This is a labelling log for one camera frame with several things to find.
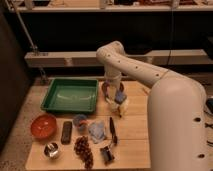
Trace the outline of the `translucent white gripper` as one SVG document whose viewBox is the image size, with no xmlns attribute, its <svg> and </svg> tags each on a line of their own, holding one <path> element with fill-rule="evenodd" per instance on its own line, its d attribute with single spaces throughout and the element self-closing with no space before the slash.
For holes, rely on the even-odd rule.
<svg viewBox="0 0 213 171">
<path fill-rule="evenodd" d="M 118 90 L 114 86 L 108 86 L 107 87 L 107 98 L 110 100 L 114 100 L 116 98 L 116 94 L 118 93 Z"/>
</svg>

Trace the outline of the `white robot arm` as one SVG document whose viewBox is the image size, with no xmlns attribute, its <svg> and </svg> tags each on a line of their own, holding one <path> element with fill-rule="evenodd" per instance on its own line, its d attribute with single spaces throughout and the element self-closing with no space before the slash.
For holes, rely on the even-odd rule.
<svg viewBox="0 0 213 171">
<path fill-rule="evenodd" d="M 96 57 L 110 83 L 118 86 L 121 75 L 126 74 L 150 88 L 147 122 L 151 171 L 210 171 L 204 87 L 172 70 L 128 58 L 118 41 L 100 47 Z"/>
</svg>

